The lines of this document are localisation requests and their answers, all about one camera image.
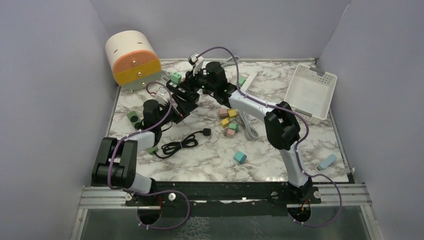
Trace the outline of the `black power strip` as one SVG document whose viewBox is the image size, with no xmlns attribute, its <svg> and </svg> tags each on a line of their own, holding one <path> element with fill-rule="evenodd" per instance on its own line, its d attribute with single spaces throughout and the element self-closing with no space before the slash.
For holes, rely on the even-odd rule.
<svg viewBox="0 0 424 240">
<path fill-rule="evenodd" d="M 176 84 L 169 80 L 166 83 L 166 87 L 174 95 L 185 100 L 186 102 L 197 104 L 199 101 L 200 95 L 197 92 L 190 90 L 188 84 L 186 84 L 184 81 Z"/>
</svg>

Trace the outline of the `green plug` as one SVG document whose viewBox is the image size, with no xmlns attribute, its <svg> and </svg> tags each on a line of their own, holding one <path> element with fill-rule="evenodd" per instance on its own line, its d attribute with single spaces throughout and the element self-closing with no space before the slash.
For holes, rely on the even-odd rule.
<svg viewBox="0 0 424 240">
<path fill-rule="evenodd" d="M 178 84 L 180 84 L 181 80 L 182 80 L 182 75 L 181 75 L 180 73 L 178 73 L 178 72 L 173 72 L 173 73 L 170 75 L 170 81 L 171 81 L 173 84 L 178 85 Z"/>
<path fill-rule="evenodd" d="M 240 87 L 242 87 L 245 82 L 246 82 L 246 79 L 245 78 L 239 77 L 239 79 L 238 79 L 238 85 Z"/>
</svg>

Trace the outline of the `pink plug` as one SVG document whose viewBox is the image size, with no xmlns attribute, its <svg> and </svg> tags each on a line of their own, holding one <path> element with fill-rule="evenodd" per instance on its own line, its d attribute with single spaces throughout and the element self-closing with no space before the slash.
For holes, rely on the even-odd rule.
<svg viewBox="0 0 424 240">
<path fill-rule="evenodd" d="M 218 116 L 219 116 L 221 119 L 228 118 L 228 117 L 229 117 L 228 109 L 227 109 L 227 108 L 220 108 L 220 109 L 218 110 Z"/>
<path fill-rule="evenodd" d="M 232 138 L 234 138 L 235 134 L 236 134 L 236 131 L 231 129 L 231 128 L 226 128 L 224 130 L 224 136 L 227 137 L 227 138 L 232 139 Z"/>
</svg>

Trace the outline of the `yellow plug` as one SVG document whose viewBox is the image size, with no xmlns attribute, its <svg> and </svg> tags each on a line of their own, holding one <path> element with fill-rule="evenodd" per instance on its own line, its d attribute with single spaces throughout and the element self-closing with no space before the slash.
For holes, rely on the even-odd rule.
<svg viewBox="0 0 424 240">
<path fill-rule="evenodd" d="M 237 110 L 230 108 L 227 110 L 227 114 L 229 118 L 235 118 L 237 116 Z"/>
<path fill-rule="evenodd" d="M 227 128 L 229 125 L 230 125 L 230 123 L 231 123 L 231 120 L 227 117 L 227 118 L 223 118 L 221 121 L 220 121 L 220 125 L 221 125 L 221 127 L 223 128 L 223 129 L 225 129 L 225 128 Z"/>
</svg>

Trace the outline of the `green power strip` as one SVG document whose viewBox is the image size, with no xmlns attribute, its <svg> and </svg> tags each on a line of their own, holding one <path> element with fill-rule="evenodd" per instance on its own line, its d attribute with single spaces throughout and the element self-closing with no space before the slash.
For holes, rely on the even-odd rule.
<svg viewBox="0 0 424 240">
<path fill-rule="evenodd" d="M 131 125 L 133 126 L 133 128 L 136 131 L 141 128 L 142 121 L 135 111 L 131 111 L 131 112 L 127 113 L 126 116 L 127 116 L 129 122 L 131 123 Z M 150 155 L 154 155 L 158 151 L 158 147 L 155 145 L 153 147 L 147 148 L 145 151 L 147 153 L 149 153 Z"/>
</svg>

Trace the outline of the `white power strip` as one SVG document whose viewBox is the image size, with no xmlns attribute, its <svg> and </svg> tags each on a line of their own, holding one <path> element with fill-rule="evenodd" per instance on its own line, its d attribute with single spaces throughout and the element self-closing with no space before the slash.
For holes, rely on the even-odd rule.
<svg viewBox="0 0 424 240">
<path fill-rule="evenodd" d="M 250 75 L 246 78 L 245 82 L 244 82 L 244 83 L 243 83 L 243 85 L 242 85 L 242 89 L 243 89 L 244 91 L 247 91 L 247 90 L 249 89 L 249 87 L 251 86 L 251 84 L 253 83 L 253 81 L 256 79 L 257 75 L 258 75 L 258 74 L 255 72 L 255 73 L 250 74 Z"/>
</svg>

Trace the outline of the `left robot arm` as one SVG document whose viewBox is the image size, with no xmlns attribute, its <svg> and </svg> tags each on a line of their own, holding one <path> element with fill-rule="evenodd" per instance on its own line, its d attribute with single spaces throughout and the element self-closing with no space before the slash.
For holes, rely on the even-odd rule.
<svg viewBox="0 0 424 240">
<path fill-rule="evenodd" d="M 139 130 L 122 140 L 114 137 L 101 140 L 91 173 L 92 183 L 136 192 L 138 199 L 147 206 L 155 203 L 155 180 L 137 173 L 138 152 L 155 147 L 162 137 L 163 125 L 181 122 L 197 107 L 198 104 L 182 99 L 176 101 L 176 106 L 170 102 L 161 104 L 154 99 L 145 101 Z"/>
</svg>

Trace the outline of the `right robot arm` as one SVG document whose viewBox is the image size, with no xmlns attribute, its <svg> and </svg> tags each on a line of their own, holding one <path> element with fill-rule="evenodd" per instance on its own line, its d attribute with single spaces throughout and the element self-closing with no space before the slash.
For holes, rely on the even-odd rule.
<svg viewBox="0 0 424 240">
<path fill-rule="evenodd" d="M 306 200 L 313 184 L 298 153 L 301 127 L 290 105 L 285 101 L 265 103 L 242 92 L 238 86 L 228 82 L 225 70 L 217 61 L 209 62 L 205 67 L 200 61 L 190 60 L 189 63 L 192 69 L 185 74 L 186 91 L 211 93 L 220 105 L 241 110 L 261 120 L 268 142 L 279 150 L 286 167 L 289 199 L 296 204 Z"/>
</svg>

